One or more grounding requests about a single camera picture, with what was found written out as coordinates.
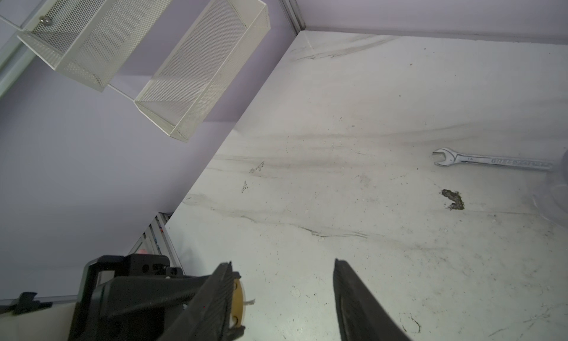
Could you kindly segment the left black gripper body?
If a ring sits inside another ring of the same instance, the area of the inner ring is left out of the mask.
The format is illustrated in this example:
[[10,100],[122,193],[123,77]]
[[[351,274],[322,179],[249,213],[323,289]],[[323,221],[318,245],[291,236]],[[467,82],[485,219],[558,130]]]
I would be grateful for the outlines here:
[[84,269],[69,338],[160,340],[210,275],[186,276],[163,255],[102,256]]

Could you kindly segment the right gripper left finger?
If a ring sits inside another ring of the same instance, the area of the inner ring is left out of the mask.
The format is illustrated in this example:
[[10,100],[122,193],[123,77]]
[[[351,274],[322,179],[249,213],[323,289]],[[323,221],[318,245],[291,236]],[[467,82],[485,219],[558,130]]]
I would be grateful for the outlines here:
[[232,264],[222,263],[160,340],[233,340],[229,328],[234,291]]

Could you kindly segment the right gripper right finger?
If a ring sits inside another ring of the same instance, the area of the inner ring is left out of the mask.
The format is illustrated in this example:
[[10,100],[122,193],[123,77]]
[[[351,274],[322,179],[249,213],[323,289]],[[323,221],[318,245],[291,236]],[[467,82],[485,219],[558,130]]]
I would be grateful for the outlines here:
[[347,261],[335,260],[333,286],[342,340],[410,340]]

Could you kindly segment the brass padlock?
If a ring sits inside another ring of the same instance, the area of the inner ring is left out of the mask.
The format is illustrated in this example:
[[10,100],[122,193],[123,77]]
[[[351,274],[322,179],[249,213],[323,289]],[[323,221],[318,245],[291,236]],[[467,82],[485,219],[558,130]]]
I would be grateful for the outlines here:
[[229,323],[231,329],[242,326],[245,308],[245,292],[241,279],[237,278],[234,279],[234,290],[232,294],[231,320]]

